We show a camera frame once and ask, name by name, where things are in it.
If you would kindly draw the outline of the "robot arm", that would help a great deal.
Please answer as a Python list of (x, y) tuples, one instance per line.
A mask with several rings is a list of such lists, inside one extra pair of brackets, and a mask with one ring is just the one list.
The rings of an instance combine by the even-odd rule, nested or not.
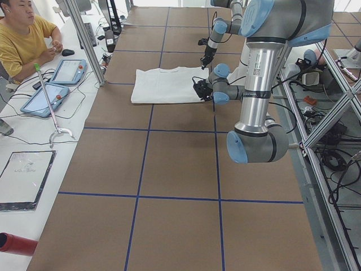
[(225, 43), (222, 41), (224, 34), (241, 35), (241, 23), (243, 20), (243, 3), (238, 0), (220, 0), (210, 1), (214, 7), (228, 8), (231, 10), (231, 20), (225, 20), (216, 17), (212, 22), (212, 31), (208, 38), (202, 38), (198, 41), (198, 45), (205, 45), (204, 56), (200, 59), (201, 69), (205, 69), (214, 59), (218, 45)]
[(268, 114), (272, 83), (293, 47), (311, 45), (329, 37), (333, 1), (212, 1), (231, 10), (232, 19), (216, 18), (206, 46), (203, 67), (212, 62), (226, 33), (245, 38), (248, 54), (245, 84), (228, 80), (230, 69), (218, 64), (208, 78), (194, 82), (204, 101), (226, 104), (241, 101), (240, 120), (227, 134), (227, 150), (236, 163), (269, 163), (282, 158), (289, 143), (284, 128)]

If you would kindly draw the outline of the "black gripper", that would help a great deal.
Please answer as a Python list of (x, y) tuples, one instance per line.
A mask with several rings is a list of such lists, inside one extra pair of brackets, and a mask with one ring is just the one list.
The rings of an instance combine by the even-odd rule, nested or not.
[(212, 100), (213, 89), (208, 86), (206, 79), (199, 80), (196, 82), (193, 80), (193, 89), (196, 92), (200, 100)]
[(206, 46), (204, 56), (200, 59), (202, 64), (201, 65), (202, 70), (204, 70), (208, 66), (208, 64), (210, 64), (213, 61), (216, 52), (217, 49), (212, 48), (208, 45)]

